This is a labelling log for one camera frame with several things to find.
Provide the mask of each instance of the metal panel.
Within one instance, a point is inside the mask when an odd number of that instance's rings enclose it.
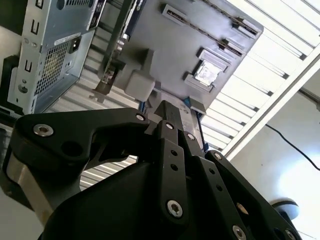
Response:
[[[231,160],[319,69],[320,12],[316,1],[228,1],[264,26],[202,119],[211,130],[233,137],[218,149]]]

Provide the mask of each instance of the power supply unit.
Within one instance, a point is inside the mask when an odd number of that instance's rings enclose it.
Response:
[[[2,113],[41,113],[78,80],[105,3],[0,1]]]

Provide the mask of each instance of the screw hole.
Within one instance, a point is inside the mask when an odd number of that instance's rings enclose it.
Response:
[[[171,153],[172,153],[173,156],[178,156],[178,153],[176,151],[174,151],[174,150],[171,150]]]
[[[28,92],[28,88],[22,86],[21,84],[18,85],[18,89],[21,93],[26,94]]]
[[[222,192],[222,187],[219,184],[216,185],[216,189],[218,189],[220,192]]]
[[[39,127],[39,131],[42,133],[47,133],[47,132],[49,132],[49,129],[46,127]]]
[[[62,152],[69,157],[78,157],[82,154],[83,148],[75,141],[66,141],[61,145]]]
[[[178,171],[178,167],[174,164],[171,164],[170,167],[172,168],[173,171]]]

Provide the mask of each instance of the bolt hole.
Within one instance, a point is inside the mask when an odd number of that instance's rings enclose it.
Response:
[[[274,231],[275,235],[278,237],[278,239],[286,240],[284,233],[279,228],[274,228],[273,231]]]
[[[39,131],[42,132],[42,133],[47,133],[47,132],[49,132],[49,129],[46,128],[46,127],[40,127]]]
[[[28,88],[22,86],[21,84],[18,85],[18,89],[21,93],[26,94],[28,92]]]
[[[61,145],[62,152],[69,157],[78,157],[82,154],[83,148],[75,141],[66,141]]]
[[[241,232],[239,229],[236,230],[236,234],[237,234],[240,238],[243,237],[243,234],[242,234],[242,232]]]
[[[173,156],[178,156],[178,153],[176,151],[174,151],[174,150],[171,150],[171,153],[172,153]]]
[[[222,192],[222,187],[219,184],[216,185],[216,189],[218,189],[220,192]]]
[[[178,167],[174,164],[171,164],[170,167],[172,168],[173,171],[178,171]]]
[[[179,212],[179,207],[176,204],[172,204],[171,208],[173,211],[175,211],[176,213]]]

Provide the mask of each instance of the ventilation grille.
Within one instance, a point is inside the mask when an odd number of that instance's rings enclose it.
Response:
[[[51,87],[58,79],[67,53],[69,42],[50,49],[46,55],[40,81],[36,85],[35,94],[40,94]]]
[[[89,5],[90,0],[67,0],[66,1],[66,5],[70,5],[70,6],[85,6],[85,5]]]

